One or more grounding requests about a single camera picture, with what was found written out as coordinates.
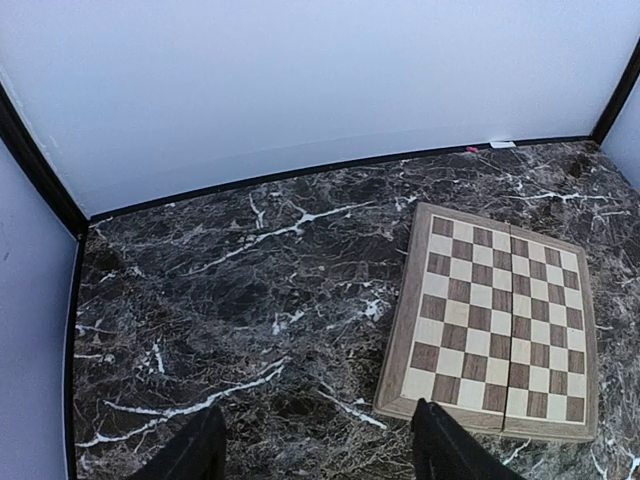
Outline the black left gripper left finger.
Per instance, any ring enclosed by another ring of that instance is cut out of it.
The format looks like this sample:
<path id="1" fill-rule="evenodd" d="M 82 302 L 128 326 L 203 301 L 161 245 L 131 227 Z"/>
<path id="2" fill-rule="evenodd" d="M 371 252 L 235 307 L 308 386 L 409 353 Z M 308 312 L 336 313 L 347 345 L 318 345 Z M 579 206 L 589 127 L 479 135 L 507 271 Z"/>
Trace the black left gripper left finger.
<path id="1" fill-rule="evenodd" d="M 128 479 L 223 479 L 226 445 L 223 414 L 219 407 L 211 406 L 194 415 Z"/>

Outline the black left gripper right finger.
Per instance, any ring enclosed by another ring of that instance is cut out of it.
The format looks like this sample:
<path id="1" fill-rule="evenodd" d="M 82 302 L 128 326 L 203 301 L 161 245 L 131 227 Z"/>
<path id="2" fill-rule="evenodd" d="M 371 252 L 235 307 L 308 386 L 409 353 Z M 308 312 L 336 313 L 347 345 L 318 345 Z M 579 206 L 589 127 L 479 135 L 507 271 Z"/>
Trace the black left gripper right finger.
<path id="1" fill-rule="evenodd" d="M 411 430 L 413 466 L 418 480 L 522 479 L 487 452 L 436 402 L 418 400 Z"/>

